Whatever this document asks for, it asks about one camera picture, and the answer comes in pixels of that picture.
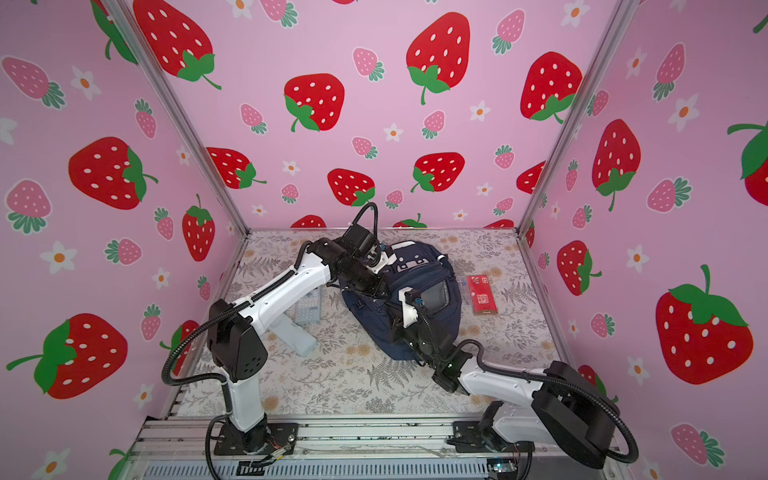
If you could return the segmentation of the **navy blue student backpack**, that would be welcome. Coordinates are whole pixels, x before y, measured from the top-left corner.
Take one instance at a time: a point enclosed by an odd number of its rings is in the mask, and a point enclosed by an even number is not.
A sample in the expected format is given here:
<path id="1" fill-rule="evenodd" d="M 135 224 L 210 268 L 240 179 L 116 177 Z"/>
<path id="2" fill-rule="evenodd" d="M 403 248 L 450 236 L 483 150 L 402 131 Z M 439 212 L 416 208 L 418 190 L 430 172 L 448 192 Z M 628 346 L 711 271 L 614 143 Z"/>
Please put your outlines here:
<path id="1" fill-rule="evenodd" d="M 462 299 L 449 257 L 433 245 L 408 240 L 388 245 L 384 254 L 394 257 L 378 272 L 387 287 L 385 296 L 371 298 L 342 290 L 342 297 L 374 343 L 392 359 L 392 305 L 400 303 L 400 289 L 420 290 L 423 305 L 434 310 Z"/>

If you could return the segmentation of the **light blue calculator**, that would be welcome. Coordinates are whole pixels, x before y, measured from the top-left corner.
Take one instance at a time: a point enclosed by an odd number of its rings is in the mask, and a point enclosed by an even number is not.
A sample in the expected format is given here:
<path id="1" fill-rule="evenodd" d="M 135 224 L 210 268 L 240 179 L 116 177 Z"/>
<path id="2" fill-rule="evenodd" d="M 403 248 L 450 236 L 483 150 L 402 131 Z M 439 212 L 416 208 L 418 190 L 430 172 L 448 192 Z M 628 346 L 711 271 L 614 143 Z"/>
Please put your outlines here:
<path id="1" fill-rule="evenodd" d="M 316 292 L 302 297 L 294 307 L 294 321 L 299 325 L 314 324 L 321 320 L 322 298 Z"/>

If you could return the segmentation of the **light blue pencil case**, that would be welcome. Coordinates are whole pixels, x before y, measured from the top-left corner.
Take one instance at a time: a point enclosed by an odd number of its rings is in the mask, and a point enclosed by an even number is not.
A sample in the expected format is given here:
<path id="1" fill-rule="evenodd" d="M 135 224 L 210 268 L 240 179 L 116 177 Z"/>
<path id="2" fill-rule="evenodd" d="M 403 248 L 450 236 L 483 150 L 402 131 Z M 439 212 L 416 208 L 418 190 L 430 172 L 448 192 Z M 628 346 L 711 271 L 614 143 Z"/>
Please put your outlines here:
<path id="1" fill-rule="evenodd" d="M 271 323 L 270 330 L 300 357 L 310 356 L 317 346 L 315 337 L 285 314 L 279 315 Z"/>

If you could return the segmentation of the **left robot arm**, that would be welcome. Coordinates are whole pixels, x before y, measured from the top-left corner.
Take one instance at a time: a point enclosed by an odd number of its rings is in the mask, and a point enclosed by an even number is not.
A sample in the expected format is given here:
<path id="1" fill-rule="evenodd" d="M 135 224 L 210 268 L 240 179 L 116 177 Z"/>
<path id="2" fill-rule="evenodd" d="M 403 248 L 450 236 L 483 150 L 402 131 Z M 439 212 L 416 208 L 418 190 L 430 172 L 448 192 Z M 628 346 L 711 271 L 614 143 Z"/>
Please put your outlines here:
<path id="1" fill-rule="evenodd" d="M 342 236 L 304 242 L 290 268 L 260 289 L 216 308 L 207 322 L 173 348 L 161 370 L 163 383 L 218 382 L 226 407 L 224 425 L 236 432 L 243 450 L 260 450 L 269 442 L 258 377 L 268 359 L 261 335 L 277 325 L 289 307 L 323 285 L 342 281 L 345 289 L 362 296 L 386 298 L 389 291 L 380 271 L 391 257 L 385 254 L 377 233 L 378 207 L 368 202 Z M 222 371 L 175 378 L 175 362 L 203 334 L 209 336 L 208 347 Z"/>

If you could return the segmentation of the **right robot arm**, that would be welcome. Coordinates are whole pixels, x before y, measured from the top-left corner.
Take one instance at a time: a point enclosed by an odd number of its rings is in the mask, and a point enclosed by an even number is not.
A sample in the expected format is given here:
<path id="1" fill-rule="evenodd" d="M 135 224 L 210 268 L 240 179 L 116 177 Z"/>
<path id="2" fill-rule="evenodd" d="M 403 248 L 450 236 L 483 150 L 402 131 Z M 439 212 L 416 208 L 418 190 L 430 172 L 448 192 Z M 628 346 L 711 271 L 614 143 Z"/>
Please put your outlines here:
<path id="1" fill-rule="evenodd" d="M 578 463 L 600 469 L 610 458 L 632 464 L 639 446 L 620 410 L 570 365 L 554 361 L 542 370 L 514 370 L 485 360 L 475 339 L 454 345 L 440 336 L 433 317 L 419 298 L 387 305 L 393 339 L 404 342 L 419 362 L 433 369 L 432 380 L 449 393 L 488 396 L 529 409 L 535 415 L 526 433 L 505 433 L 497 410 L 495 435 L 508 444 L 553 443 Z"/>

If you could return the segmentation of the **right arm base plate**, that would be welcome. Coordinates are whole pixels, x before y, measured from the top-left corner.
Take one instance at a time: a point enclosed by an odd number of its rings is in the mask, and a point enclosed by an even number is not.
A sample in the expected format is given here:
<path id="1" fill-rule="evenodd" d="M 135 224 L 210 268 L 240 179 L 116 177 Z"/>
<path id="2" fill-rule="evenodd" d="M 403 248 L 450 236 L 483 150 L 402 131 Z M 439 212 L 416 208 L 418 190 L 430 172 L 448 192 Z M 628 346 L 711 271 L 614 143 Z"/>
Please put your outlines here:
<path id="1" fill-rule="evenodd" d="M 497 434 L 490 423 L 485 421 L 456 421 L 452 424 L 452 435 L 446 439 L 459 453 L 533 453 L 535 444 L 520 441 L 510 442 Z"/>

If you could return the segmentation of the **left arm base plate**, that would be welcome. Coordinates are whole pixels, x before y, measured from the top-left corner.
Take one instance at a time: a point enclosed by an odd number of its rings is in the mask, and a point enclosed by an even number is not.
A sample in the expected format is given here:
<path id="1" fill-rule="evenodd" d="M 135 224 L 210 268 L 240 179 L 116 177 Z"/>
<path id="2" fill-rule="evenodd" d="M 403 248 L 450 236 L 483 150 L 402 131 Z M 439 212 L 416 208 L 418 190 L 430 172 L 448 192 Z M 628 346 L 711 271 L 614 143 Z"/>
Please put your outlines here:
<path id="1" fill-rule="evenodd" d="M 247 432 L 227 421 L 215 437 L 216 456 L 291 455 L 298 439 L 298 423 L 261 423 Z"/>

